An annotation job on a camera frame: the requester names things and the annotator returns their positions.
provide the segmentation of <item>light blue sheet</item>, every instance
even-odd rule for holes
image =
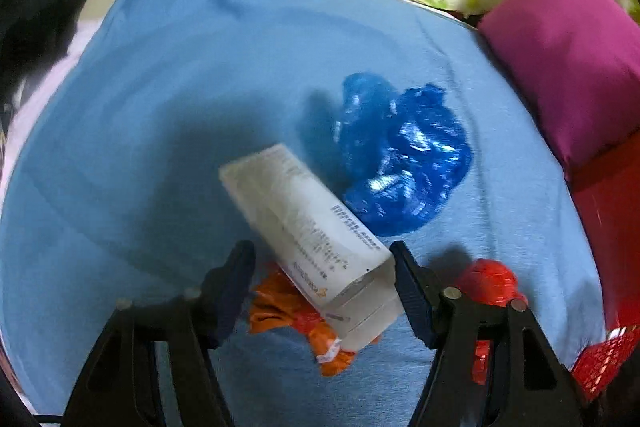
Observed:
[[[346,185],[332,125],[358,71],[444,87],[474,150],[442,213],[403,237],[418,259],[445,279],[467,257],[507,263],[565,363],[602,339],[562,171],[475,32],[399,0],[117,0],[28,140],[0,221],[0,327],[39,411],[63,411],[116,298],[173,296],[256,239],[222,164],[284,142]],[[406,425],[432,359],[401,317],[322,379],[299,334],[246,329],[214,356],[241,427]]]

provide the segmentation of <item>red object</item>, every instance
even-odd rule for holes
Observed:
[[[573,173],[600,274],[607,330],[640,325],[640,132]]]
[[[521,299],[529,304],[526,296],[518,290],[518,278],[504,264],[491,259],[478,259],[458,278],[456,286],[466,295],[481,304],[506,306],[512,299]],[[479,385],[486,383],[491,355],[489,341],[476,342],[476,358],[472,369],[473,380]]]
[[[308,336],[320,322],[322,322],[322,315],[309,304],[308,306],[301,307],[296,313],[291,327],[299,333]]]
[[[639,341],[640,328],[587,347],[581,352],[571,374],[580,383],[589,401],[611,383]]]

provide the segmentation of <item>red fabric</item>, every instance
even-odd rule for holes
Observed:
[[[492,259],[478,259],[458,278],[456,286],[470,299],[481,304],[506,306],[511,299],[521,299],[529,304],[526,296],[518,291],[518,278],[504,264]],[[486,383],[491,355],[489,341],[476,342],[476,357],[472,368],[473,381]]]
[[[571,374],[589,401],[595,399],[616,377],[640,341],[640,329],[610,341],[587,347],[575,362]]]
[[[567,177],[640,128],[640,26],[614,0],[505,0],[478,30]]]
[[[640,132],[575,171],[571,192],[600,274],[607,329],[640,325]]]

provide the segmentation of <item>orange plastic bag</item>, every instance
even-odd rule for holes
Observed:
[[[250,333],[290,326],[306,336],[323,377],[333,377],[349,367],[356,354],[340,349],[335,331],[282,270],[274,271],[254,291],[256,297],[249,310]]]
[[[504,264],[491,259],[478,259],[458,278],[456,286],[466,295],[481,304],[506,306],[511,299],[521,299],[529,304],[526,296],[518,290],[518,278]],[[476,342],[476,357],[472,370],[473,380],[479,385],[486,383],[491,354],[489,341]]]

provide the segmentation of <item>blue cloth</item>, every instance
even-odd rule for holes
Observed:
[[[39,411],[62,412],[116,298],[176,295],[257,239],[221,165],[284,142],[343,192],[332,132],[357,71],[445,88],[474,151],[443,211],[403,237],[418,260],[445,279],[469,258],[507,263],[563,362],[602,339],[562,171],[474,31],[400,0],[117,0],[36,124],[0,221],[0,327]],[[214,354],[241,427],[404,426],[433,357],[400,317],[323,379],[295,331],[246,331]]]

